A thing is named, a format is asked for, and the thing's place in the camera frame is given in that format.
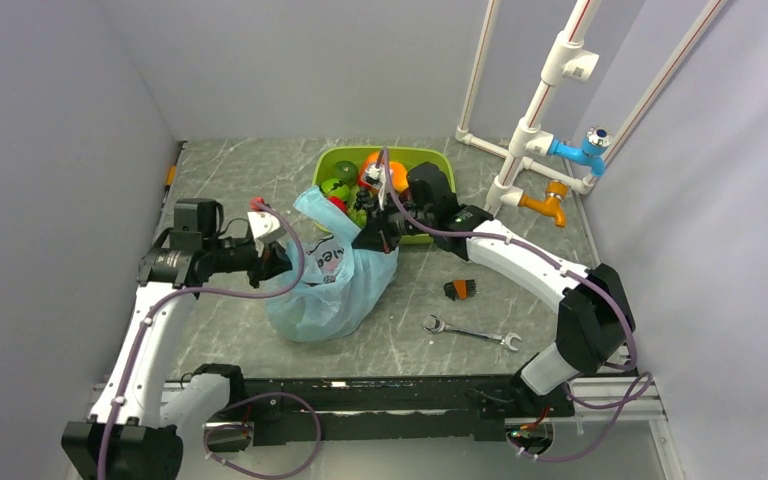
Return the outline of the blue plastic bag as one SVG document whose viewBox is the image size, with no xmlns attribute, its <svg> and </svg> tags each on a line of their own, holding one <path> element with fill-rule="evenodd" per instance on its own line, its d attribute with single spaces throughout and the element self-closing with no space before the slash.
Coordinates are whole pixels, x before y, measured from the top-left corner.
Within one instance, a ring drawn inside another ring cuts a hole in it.
<svg viewBox="0 0 768 480">
<path fill-rule="evenodd" d="M 329 234 L 301 248 L 293 239 L 286 241 L 289 259 L 304 259 L 302 277 L 288 292 L 265 301 L 267 319 L 280 336 L 294 342 L 345 337 L 360 326 L 392 282 L 399 250 L 353 247 L 361 229 L 317 187 L 300 194 L 293 207 Z"/>
</svg>

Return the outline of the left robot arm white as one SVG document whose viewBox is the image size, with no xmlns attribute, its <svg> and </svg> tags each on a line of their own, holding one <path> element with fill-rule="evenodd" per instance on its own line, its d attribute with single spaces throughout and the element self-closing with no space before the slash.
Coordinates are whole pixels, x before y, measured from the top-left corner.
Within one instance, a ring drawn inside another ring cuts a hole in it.
<svg viewBox="0 0 768 480">
<path fill-rule="evenodd" d="M 241 237 L 227 235 L 223 205 L 209 198 L 175 202 L 172 224 L 142 257 L 136 299 L 115 366 L 86 419 L 65 427 L 61 446 L 82 479 L 174 479 L 187 441 L 214 415 L 239 417 L 248 394 L 242 370 L 205 364 L 165 402 L 167 373 L 185 320 L 209 279 L 244 272 L 252 288 L 292 269 L 279 240 L 299 240 L 261 199 L 251 203 Z"/>
</svg>

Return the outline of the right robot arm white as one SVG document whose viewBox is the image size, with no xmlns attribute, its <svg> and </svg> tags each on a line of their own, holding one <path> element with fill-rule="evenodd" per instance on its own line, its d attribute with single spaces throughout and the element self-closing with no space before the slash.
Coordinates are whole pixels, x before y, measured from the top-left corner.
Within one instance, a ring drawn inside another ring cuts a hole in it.
<svg viewBox="0 0 768 480">
<path fill-rule="evenodd" d="M 402 202 L 382 166 L 362 169 L 356 205 L 365 211 L 366 223 L 354 247 L 390 253 L 403 237 L 428 233 L 440 249 L 503 275 L 557 315 L 553 343 L 515 374 L 510 392 L 517 411 L 538 413 L 562 384 L 597 372 L 629 344 L 635 321 L 615 269 L 565 260 L 482 208 L 460 203 L 446 175 L 431 163 L 412 168 L 406 179 L 408 197 Z"/>
</svg>

